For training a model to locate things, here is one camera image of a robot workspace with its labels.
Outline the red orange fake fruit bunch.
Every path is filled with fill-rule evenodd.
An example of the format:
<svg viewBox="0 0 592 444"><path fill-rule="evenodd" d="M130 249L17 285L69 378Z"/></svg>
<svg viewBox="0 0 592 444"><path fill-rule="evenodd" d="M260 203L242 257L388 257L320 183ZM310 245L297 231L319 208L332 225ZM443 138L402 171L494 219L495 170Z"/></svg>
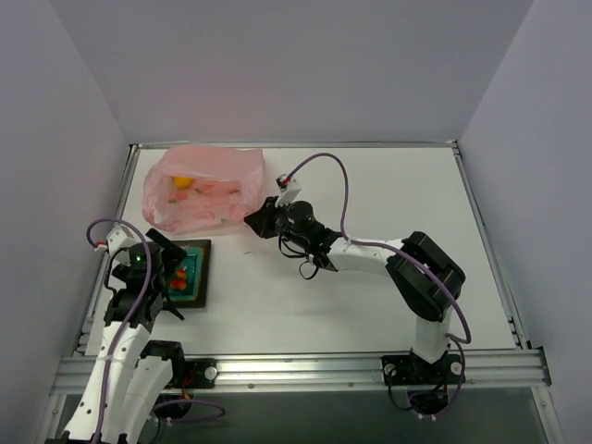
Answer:
<svg viewBox="0 0 592 444"><path fill-rule="evenodd" d="M174 291L184 291L188 287L187 266L177 268L169 281L169 287Z"/></svg>

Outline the pink plastic bag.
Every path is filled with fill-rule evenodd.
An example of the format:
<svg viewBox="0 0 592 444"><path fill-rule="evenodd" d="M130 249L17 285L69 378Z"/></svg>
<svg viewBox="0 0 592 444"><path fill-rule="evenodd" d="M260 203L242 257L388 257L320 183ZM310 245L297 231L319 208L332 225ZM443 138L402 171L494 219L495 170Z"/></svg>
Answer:
<svg viewBox="0 0 592 444"><path fill-rule="evenodd" d="M173 177L194 182L177 190ZM264 191L261 149L175 146L144 179L142 216L154 228L178 235L237 225L262 206Z"/></svg>

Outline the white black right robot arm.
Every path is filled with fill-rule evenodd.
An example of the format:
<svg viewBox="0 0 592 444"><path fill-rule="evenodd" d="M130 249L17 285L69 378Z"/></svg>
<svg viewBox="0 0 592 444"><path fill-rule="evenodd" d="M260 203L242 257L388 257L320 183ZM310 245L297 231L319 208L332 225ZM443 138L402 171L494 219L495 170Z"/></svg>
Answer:
<svg viewBox="0 0 592 444"><path fill-rule="evenodd" d="M262 239L277 239L280 248L291 243L288 255L304 259L315 272L358 271L389 277L415 314L412 353L428 364L442 358L451 339L451 311L466 275L429 236L421 231L402 240L347 240L317 221L306 201L277 205L267 198L244 222Z"/></svg>

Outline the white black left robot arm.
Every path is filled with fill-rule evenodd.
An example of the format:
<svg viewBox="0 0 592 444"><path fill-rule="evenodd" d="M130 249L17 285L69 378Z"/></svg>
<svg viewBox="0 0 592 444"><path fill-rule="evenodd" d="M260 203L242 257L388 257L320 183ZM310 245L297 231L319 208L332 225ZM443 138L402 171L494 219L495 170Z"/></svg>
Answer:
<svg viewBox="0 0 592 444"><path fill-rule="evenodd" d="M155 402L184 367L176 341L151 338L163 311L179 316L168 283L186 251L151 228L141 233L113 219L105 242L108 272L123 282L107 305L100 350L76 410L60 443L135 443Z"/></svg>

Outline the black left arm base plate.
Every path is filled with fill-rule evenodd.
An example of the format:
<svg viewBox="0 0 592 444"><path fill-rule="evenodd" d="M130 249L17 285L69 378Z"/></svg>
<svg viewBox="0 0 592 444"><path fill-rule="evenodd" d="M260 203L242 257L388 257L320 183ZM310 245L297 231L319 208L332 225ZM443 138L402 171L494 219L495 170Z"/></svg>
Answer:
<svg viewBox="0 0 592 444"><path fill-rule="evenodd" d="M218 376L214 358L191 359L183 365L179 386L182 389L213 389Z"/></svg>

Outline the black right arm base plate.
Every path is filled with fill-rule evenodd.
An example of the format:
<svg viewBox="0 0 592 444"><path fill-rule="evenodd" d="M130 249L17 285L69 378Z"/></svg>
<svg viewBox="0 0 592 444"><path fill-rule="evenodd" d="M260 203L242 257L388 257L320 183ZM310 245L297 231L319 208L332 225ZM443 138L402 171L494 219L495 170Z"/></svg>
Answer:
<svg viewBox="0 0 592 444"><path fill-rule="evenodd" d="M432 364L412 352L383 355L381 366L384 383L391 386L455 385L465 382L461 357L454 353L445 353Z"/></svg>

